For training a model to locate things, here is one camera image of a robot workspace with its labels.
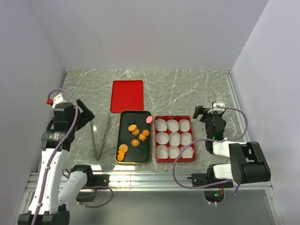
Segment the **metal tongs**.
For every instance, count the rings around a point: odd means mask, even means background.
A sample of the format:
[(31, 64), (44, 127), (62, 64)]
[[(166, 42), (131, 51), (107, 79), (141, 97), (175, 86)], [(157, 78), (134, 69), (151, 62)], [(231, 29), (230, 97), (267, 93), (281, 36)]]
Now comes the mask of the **metal tongs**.
[(100, 133), (100, 128), (98, 128), (94, 124), (93, 120), (89, 123), (94, 157), (97, 161), (99, 161), (103, 155), (103, 150), (104, 150), (106, 137), (107, 137), (109, 126), (110, 126), (110, 121), (111, 121), (111, 116), (110, 116), (110, 114), (108, 114), (105, 131), (103, 134)]

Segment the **round dotted orange cookie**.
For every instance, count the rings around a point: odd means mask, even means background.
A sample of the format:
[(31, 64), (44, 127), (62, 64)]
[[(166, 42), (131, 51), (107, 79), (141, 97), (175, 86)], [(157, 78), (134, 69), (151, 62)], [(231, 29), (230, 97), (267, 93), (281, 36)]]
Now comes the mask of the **round dotted orange cookie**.
[(130, 132), (134, 132), (135, 130), (137, 130), (137, 126), (136, 126), (135, 124), (132, 124), (132, 125), (130, 125), (130, 126), (128, 127), (128, 130), (129, 130)]

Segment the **orange flower cookie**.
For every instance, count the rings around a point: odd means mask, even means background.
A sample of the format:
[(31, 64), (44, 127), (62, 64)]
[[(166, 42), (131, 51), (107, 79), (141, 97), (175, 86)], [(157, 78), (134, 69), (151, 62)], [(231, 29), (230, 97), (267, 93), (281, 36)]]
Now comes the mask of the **orange flower cookie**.
[(139, 134), (139, 139), (144, 141), (146, 140), (147, 136), (145, 136), (144, 134)]

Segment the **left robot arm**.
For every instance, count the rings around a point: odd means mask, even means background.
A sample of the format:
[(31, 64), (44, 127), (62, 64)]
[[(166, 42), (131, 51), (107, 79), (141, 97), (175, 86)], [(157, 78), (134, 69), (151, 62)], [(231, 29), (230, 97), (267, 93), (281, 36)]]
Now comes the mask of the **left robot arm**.
[(76, 104), (57, 96), (48, 99), (53, 106), (54, 117), (42, 136), (41, 169), (34, 197), (28, 212), (19, 215), (19, 225), (67, 225), (70, 221), (70, 206), (77, 202), (87, 208), (86, 202), (95, 197), (78, 198), (82, 189), (108, 189), (108, 175), (99, 178), (90, 165), (75, 165), (66, 184), (60, 188), (64, 163), (75, 139), (75, 132), (95, 118), (93, 112), (77, 99)]

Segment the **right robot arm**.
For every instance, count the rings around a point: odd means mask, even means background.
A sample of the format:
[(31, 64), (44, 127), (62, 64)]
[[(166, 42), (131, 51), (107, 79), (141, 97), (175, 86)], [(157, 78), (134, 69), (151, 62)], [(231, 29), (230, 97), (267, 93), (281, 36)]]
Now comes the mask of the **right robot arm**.
[(226, 121), (223, 114), (227, 107), (214, 104), (211, 108), (195, 107), (194, 119), (199, 116), (206, 130), (205, 147), (212, 155), (229, 158), (227, 164), (210, 165), (200, 179), (192, 176), (193, 187), (217, 188), (223, 184), (232, 187), (248, 183), (268, 182), (271, 171), (258, 142), (239, 142), (224, 137)]

